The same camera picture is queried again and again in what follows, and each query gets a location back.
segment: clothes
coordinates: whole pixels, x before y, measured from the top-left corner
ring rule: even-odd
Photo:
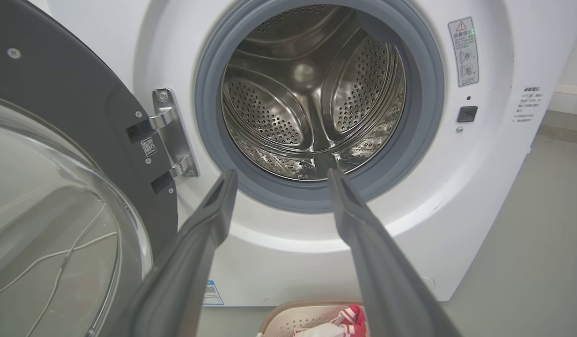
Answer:
[[[365,337],[365,314],[359,305],[341,310],[335,319],[314,328],[295,329],[295,337]]]

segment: beige plastic basket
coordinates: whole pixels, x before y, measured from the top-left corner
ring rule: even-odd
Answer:
[[[361,301],[320,300],[284,303],[276,307],[261,324],[257,337],[293,337],[295,329],[313,328],[330,322],[341,310],[352,304],[359,305],[363,309]]]

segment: cable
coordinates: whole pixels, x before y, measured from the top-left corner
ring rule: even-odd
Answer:
[[[30,328],[30,330],[28,331],[26,337],[29,337],[32,332],[34,331],[34,329],[37,327],[38,322],[41,321],[41,318],[43,318],[43,315],[45,315],[45,312],[47,311],[47,308],[49,307],[49,305],[51,304],[51,301],[53,300],[53,297],[55,296],[55,291],[58,289],[58,284],[59,284],[59,278],[61,278],[62,276],[62,272],[64,271],[64,268],[66,267],[66,264],[68,263],[68,258],[70,257],[70,255],[72,254],[72,251],[74,250],[74,248],[76,247],[76,244],[78,243],[78,241],[81,240],[81,238],[83,236],[85,236],[85,233],[87,232],[87,230],[91,227],[92,223],[95,221],[95,219],[97,219],[97,217],[101,214],[101,212],[103,211],[103,208],[105,207],[105,204],[103,204],[102,208],[99,210],[99,213],[96,214],[96,216],[93,218],[93,220],[91,220],[91,222],[89,222],[89,224],[87,224],[87,226],[85,227],[85,229],[81,232],[80,235],[78,235],[78,237],[76,238],[76,240],[74,241],[74,243],[72,244],[72,247],[70,247],[70,250],[68,250],[68,254],[66,254],[64,260],[62,261],[61,266],[59,267],[59,271],[57,276],[55,277],[55,284],[53,284],[53,291],[51,292],[51,295],[49,295],[49,299],[47,300],[47,304],[45,305],[45,307],[43,308],[43,311],[41,312],[41,314],[38,316],[37,320],[34,322],[34,324],[32,325],[32,327]]]
[[[77,250],[79,250],[79,249],[88,247],[88,246],[92,245],[93,243],[98,243],[99,241],[101,241],[101,240],[103,240],[103,239],[107,239],[108,237],[114,236],[114,235],[117,235],[117,234],[118,234],[118,233],[116,233],[116,232],[111,232],[111,233],[109,233],[109,234],[105,234],[105,235],[100,236],[100,237],[98,237],[98,238],[96,238],[96,239],[94,239],[94,240],[89,241],[88,243],[85,243],[84,245],[81,245],[81,246],[78,246],[78,247],[74,248],[74,250],[77,251]],[[30,266],[28,266],[28,267],[27,267],[20,275],[18,275],[15,279],[13,279],[12,282],[8,283],[7,286],[4,286],[4,287],[0,290],[0,294],[1,294],[2,292],[4,292],[6,289],[8,289],[10,286],[12,286],[12,284],[16,283],[19,279],[21,279],[26,273],[28,273],[28,272],[32,269],[32,267],[36,266],[39,262],[42,262],[42,261],[47,260],[48,258],[51,258],[51,257],[54,257],[54,256],[58,256],[58,255],[61,255],[61,254],[65,254],[65,253],[67,253],[67,252],[68,252],[68,250],[66,249],[65,251],[60,251],[60,252],[51,253],[51,254],[48,254],[48,255],[46,255],[46,256],[41,256],[40,258],[36,259],[35,262],[31,263]]]

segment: qr code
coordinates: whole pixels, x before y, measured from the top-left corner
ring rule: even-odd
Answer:
[[[157,148],[153,142],[153,137],[149,137],[144,141],[141,141],[141,145],[143,145],[143,151],[145,151],[146,156],[150,156],[157,152]]]

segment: black square latch hole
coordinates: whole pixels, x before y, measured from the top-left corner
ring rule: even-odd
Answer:
[[[457,121],[459,123],[473,122],[475,118],[475,113],[478,107],[461,107],[459,109],[459,116],[457,116]]]

